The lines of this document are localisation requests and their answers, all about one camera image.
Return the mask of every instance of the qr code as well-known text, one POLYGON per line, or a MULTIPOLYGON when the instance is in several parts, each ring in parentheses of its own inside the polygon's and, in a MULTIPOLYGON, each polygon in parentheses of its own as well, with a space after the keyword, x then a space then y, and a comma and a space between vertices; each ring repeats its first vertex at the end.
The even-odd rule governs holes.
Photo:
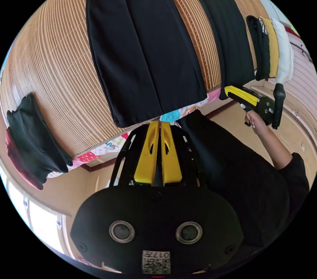
POLYGON ((170 253, 144 250, 142 254, 142 268, 143 273, 148 274, 171 273, 170 253))

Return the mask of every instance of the bamboo mat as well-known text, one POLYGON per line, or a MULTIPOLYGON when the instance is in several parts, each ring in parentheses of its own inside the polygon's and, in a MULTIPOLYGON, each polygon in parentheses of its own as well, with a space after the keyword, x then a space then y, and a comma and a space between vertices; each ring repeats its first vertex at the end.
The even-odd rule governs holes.
MULTIPOLYGON (((216 45, 199 1, 174 2, 196 49, 206 90, 218 88, 216 45)), ((259 0, 236 2, 244 17, 268 17, 259 0)), ((47 0, 17 36, 0 85, 5 121, 6 111, 33 92, 53 137, 72 157, 139 126, 117 128, 112 121, 91 58, 85 7, 86 0, 47 0)))

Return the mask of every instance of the white cloth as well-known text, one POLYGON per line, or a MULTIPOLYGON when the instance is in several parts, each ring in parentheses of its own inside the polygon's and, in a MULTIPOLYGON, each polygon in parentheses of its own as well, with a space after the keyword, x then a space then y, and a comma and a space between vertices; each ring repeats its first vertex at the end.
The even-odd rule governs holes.
POLYGON ((271 22, 276 33, 279 52, 276 82, 285 83, 293 77, 294 51, 284 25, 274 18, 271 18, 271 22))

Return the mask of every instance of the black garment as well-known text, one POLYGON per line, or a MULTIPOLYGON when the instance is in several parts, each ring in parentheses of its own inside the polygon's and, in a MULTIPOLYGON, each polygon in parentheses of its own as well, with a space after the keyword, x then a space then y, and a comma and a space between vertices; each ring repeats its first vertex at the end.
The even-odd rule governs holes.
POLYGON ((86 13, 93 62, 118 127, 207 97, 173 0, 87 0, 86 13))
POLYGON ((260 18, 247 16, 255 56, 257 59, 256 80, 269 78, 270 75, 270 47, 267 30, 260 18))
POLYGON ((207 187, 223 196, 240 220, 243 245, 225 267, 234 269, 272 243, 297 214, 309 192, 303 160, 294 153, 290 164, 278 171, 199 110, 177 123, 197 149, 207 187), (223 167, 222 173, 213 172, 210 158, 223 167))
POLYGON ((7 112, 7 119, 25 166, 42 183, 52 171, 68 172, 73 161, 56 143, 31 93, 15 111, 7 112))
POLYGON ((235 0, 199 0, 210 22, 221 70, 220 99, 224 87, 254 80, 254 66, 243 16, 235 0))

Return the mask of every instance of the blue fabric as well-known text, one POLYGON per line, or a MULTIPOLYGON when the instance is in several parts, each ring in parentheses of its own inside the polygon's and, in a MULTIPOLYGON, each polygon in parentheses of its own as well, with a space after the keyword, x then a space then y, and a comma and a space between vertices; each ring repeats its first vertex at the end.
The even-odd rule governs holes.
POLYGON ((161 116, 162 122, 174 122, 177 121, 181 116, 179 115, 179 111, 175 110, 169 113, 166 113, 161 116))

